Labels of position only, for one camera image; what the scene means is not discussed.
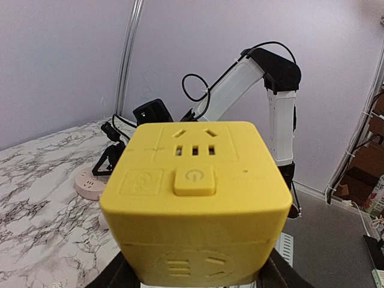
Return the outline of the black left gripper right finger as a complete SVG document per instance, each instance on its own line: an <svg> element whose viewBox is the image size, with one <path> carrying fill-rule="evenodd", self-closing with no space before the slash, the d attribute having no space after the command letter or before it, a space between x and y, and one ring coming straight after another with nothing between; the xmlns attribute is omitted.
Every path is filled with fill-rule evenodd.
<svg viewBox="0 0 384 288"><path fill-rule="evenodd" d="M314 288L303 279L276 249L272 249L259 271L256 287L261 288Z"/></svg>

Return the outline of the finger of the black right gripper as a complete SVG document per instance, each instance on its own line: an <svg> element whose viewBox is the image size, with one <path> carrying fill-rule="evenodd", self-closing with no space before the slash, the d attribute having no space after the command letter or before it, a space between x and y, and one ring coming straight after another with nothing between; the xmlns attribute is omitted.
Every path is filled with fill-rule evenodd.
<svg viewBox="0 0 384 288"><path fill-rule="evenodd" d="M92 168L92 174L96 177L110 176L117 165L123 151L125 149L124 142L118 142L108 146L102 153L96 165Z"/></svg>

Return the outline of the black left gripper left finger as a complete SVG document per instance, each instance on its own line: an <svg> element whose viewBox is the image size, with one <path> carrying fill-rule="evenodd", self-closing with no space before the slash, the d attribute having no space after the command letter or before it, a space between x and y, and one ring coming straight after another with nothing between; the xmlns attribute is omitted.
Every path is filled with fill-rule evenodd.
<svg viewBox="0 0 384 288"><path fill-rule="evenodd" d="M119 252L106 268L86 288L139 288L140 280Z"/></svg>

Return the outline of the pink round power strip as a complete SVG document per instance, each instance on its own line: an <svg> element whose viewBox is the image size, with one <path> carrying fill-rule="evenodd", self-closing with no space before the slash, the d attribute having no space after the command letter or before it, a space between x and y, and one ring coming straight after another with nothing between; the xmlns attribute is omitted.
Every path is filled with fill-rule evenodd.
<svg viewBox="0 0 384 288"><path fill-rule="evenodd" d="M74 186L79 196L99 203L108 180L108 176L94 176L92 168L85 167L76 174Z"/></svg>

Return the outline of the yellow cube socket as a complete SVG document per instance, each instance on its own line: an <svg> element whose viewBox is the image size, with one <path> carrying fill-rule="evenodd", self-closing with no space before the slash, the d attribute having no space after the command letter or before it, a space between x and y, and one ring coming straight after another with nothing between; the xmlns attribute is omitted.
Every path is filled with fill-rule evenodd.
<svg viewBox="0 0 384 288"><path fill-rule="evenodd" d="M141 283L253 282L293 198L250 122L142 124L100 199L109 229Z"/></svg>

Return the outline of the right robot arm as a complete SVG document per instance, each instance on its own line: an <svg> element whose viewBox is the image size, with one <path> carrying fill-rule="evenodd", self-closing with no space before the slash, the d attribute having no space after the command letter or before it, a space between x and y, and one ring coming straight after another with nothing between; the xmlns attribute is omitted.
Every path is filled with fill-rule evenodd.
<svg viewBox="0 0 384 288"><path fill-rule="evenodd" d="M107 217L285 220L301 71L242 51L178 122L139 125L101 197Z"/></svg>

